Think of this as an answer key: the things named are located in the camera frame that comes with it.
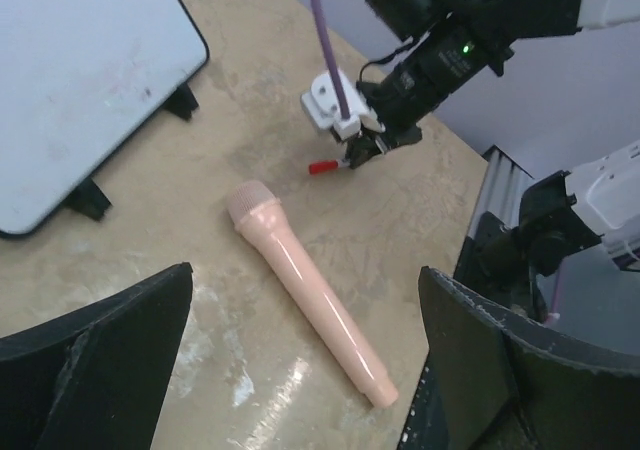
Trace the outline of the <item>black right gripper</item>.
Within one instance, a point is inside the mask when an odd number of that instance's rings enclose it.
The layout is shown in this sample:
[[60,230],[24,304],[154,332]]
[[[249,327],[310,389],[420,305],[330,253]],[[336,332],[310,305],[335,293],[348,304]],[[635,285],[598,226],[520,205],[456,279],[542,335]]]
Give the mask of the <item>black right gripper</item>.
[[365,98],[365,102],[375,112],[376,123],[383,127],[382,132],[373,130],[372,124],[361,124],[360,133],[349,142],[349,167],[356,169],[378,155],[404,146],[419,143],[422,130],[416,122],[410,122],[404,111],[392,97],[383,97],[381,85],[373,82],[358,81],[356,89]]

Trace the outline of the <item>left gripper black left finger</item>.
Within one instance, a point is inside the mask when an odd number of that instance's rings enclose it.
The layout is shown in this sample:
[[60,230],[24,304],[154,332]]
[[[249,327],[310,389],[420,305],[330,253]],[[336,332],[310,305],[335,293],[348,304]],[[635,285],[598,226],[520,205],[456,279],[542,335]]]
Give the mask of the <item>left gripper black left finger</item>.
[[2,338],[2,448],[150,448],[192,293],[180,263]]

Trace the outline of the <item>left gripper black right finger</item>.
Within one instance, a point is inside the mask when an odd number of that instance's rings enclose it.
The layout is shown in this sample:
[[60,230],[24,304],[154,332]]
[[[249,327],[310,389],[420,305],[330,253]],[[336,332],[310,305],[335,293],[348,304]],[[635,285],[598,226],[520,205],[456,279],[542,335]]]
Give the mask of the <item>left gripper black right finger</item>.
[[559,333],[431,267],[402,449],[636,449],[639,359]]

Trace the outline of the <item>red capped whiteboard marker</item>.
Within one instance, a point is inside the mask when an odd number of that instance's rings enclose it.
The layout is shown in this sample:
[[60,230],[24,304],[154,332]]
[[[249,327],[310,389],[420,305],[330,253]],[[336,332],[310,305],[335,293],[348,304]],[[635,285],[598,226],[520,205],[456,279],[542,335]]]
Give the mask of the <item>red capped whiteboard marker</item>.
[[310,175],[319,175],[342,168],[348,168],[349,166],[350,161],[348,159],[316,161],[308,166],[308,172]]

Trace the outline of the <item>white whiteboard black frame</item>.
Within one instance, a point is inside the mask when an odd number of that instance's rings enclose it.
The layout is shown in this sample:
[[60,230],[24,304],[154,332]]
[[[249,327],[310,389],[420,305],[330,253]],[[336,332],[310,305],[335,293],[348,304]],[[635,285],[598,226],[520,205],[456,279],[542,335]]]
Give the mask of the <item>white whiteboard black frame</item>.
[[189,120],[209,48],[182,0],[1,0],[1,232],[110,202],[93,174],[160,110]]

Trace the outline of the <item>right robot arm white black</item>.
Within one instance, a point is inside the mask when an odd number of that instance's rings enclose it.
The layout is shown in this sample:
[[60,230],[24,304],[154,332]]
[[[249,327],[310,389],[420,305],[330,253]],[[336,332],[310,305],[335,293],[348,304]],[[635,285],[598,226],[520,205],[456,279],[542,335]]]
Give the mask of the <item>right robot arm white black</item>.
[[[367,0],[398,37],[393,71],[356,87],[382,132],[363,127],[346,151],[359,167],[421,139],[419,120],[484,68],[502,75],[519,39],[570,36],[639,17],[639,0]],[[469,286],[531,319],[550,312],[537,286],[562,261],[598,245],[639,215],[639,147],[630,144],[599,160],[558,171],[522,195],[519,221],[506,228],[493,214],[473,246]]]

